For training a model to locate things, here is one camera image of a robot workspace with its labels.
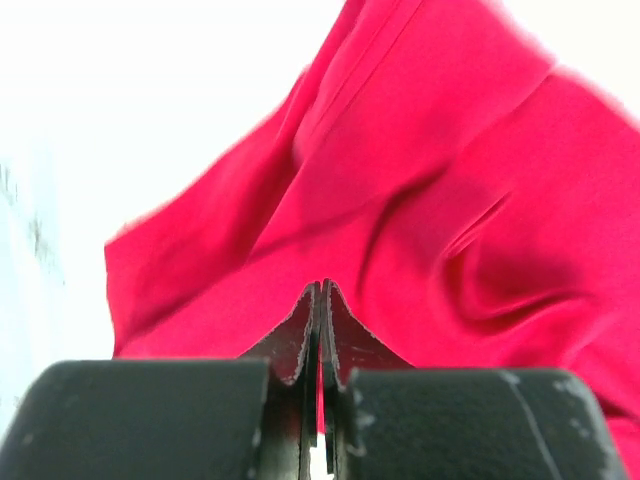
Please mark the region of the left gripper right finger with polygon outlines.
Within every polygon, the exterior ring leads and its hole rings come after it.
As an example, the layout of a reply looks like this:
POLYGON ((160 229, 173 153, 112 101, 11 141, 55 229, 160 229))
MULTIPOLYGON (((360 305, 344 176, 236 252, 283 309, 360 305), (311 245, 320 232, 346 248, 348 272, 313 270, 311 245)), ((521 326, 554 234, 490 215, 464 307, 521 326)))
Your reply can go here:
POLYGON ((337 479, 625 479, 584 382, 553 369, 419 369, 325 280, 328 472, 337 479))

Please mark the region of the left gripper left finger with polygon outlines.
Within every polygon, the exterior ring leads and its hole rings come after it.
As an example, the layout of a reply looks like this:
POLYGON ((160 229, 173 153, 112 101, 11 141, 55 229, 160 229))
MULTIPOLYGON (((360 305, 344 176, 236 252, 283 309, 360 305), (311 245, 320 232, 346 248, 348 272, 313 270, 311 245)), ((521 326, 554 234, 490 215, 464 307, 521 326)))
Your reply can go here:
POLYGON ((29 387, 5 479, 306 479, 316 443, 318 284, 233 360, 65 361, 29 387))

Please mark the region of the red t shirt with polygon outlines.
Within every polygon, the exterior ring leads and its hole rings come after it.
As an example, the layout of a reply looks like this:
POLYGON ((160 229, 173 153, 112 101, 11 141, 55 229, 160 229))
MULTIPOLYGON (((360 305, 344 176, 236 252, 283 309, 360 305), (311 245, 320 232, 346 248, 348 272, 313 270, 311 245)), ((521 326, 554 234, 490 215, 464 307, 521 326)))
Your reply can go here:
POLYGON ((575 372, 639 475, 639 131, 481 1, 347 2, 105 259, 118 357, 239 355, 330 278, 416 366, 575 372))

